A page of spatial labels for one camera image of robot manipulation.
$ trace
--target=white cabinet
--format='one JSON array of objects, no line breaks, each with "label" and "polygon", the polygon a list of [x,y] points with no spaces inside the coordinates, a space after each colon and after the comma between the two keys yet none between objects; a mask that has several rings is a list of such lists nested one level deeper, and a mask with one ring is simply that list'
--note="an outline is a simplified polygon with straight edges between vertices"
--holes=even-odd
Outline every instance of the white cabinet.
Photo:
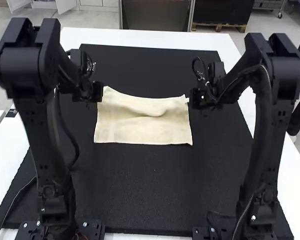
[{"label": "white cabinet", "polygon": [[11,13],[19,8],[31,4],[34,9],[56,9],[59,14],[63,14],[70,9],[118,12],[118,2],[119,0],[7,0]]},{"label": "white cabinet", "polygon": [[103,6],[102,0],[79,0],[81,6]]},{"label": "white cabinet", "polygon": [[32,0],[7,0],[9,9],[11,13],[15,10],[24,7],[27,4],[30,4]]},{"label": "white cabinet", "polygon": [[102,0],[104,7],[118,7],[118,0]]}]

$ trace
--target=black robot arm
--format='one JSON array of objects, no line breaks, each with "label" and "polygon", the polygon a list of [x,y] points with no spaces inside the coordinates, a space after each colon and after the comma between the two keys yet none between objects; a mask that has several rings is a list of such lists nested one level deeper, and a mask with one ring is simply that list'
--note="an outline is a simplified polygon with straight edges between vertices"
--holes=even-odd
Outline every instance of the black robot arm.
[{"label": "black robot arm", "polygon": [[[248,33],[245,48],[228,74],[222,62],[208,67],[199,57],[192,62],[198,79],[198,87],[190,94],[192,108],[222,108],[224,104],[236,103],[248,86],[256,94],[253,144],[240,187],[236,223],[230,234],[217,229],[214,232],[223,240],[275,238],[280,159],[290,116],[300,94],[300,53],[285,34],[273,34],[266,41],[260,33]],[[202,65],[200,70],[196,70],[198,64]]]},{"label": "black robot arm", "polygon": [[27,18],[13,18],[0,41],[0,86],[13,99],[27,133],[37,173],[40,226],[54,240],[71,240],[77,229],[76,197],[59,147],[62,120],[54,91],[96,103],[102,100],[103,85],[89,81],[94,63],[85,52],[72,49],[77,62],[69,59],[60,45],[60,29],[53,18],[40,27]]}]

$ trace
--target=beige towel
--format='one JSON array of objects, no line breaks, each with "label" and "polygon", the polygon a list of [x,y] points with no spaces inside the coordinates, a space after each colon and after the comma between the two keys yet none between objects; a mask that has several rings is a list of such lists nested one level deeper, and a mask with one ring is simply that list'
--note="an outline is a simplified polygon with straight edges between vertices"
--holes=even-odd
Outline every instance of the beige towel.
[{"label": "beige towel", "polygon": [[192,145],[188,99],[136,97],[105,86],[94,142]]}]

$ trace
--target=black rubber mat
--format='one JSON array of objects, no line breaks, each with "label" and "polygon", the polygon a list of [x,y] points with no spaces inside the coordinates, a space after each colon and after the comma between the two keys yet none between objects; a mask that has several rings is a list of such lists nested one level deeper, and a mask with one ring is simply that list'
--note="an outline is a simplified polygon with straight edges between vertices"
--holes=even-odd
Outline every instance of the black rubber mat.
[{"label": "black rubber mat", "polygon": [[[129,95],[167,98],[189,95],[196,85],[191,62],[219,61],[215,51],[83,45],[97,62],[93,80]],[[89,108],[61,96],[65,121],[81,150],[72,173],[79,219],[100,219],[107,232],[191,236],[192,227],[205,226],[206,213],[234,215],[248,166],[252,137],[239,105],[206,112],[189,110],[193,146],[94,143],[96,104]],[[65,159],[74,154],[61,132]],[[0,206],[0,220],[18,190],[35,175],[28,152]],[[18,228],[36,220],[33,188],[7,219]],[[280,208],[275,232],[292,240]]]}]

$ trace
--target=gray floor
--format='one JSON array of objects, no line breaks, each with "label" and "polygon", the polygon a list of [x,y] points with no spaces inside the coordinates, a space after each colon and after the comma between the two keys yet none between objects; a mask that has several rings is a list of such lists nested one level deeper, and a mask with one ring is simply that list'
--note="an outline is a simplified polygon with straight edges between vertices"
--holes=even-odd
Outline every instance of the gray floor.
[{"label": "gray floor", "polygon": [[[283,18],[277,18],[277,12],[270,11],[254,11],[250,17],[246,32],[260,32],[265,38],[272,33],[286,33],[291,41],[299,46],[300,44],[300,14],[293,12],[292,14],[283,13]],[[119,28],[118,14],[114,12],[100,11],[68,11],[62,15],[58,15],[56,10],[51,9],[20,9],[11,14],[7,7],[0,7],[0,38],[6,29],[11,17],[27,17],[35,24],[40,24],[43,18],[58,18],[62,27],[77,28]],[[214,28],[200,28],[198,32],[215,32]],[[222,33],[228,33],[234,41],[236,47],[241,54],[245,51],[244,37],[246,34],[239,33],[236,29],[223,28]],[[12,102],[6,98],[5,92],[0,88],[0,110],[7,110]],[[300,152],[300,133],[295,142]]]}]

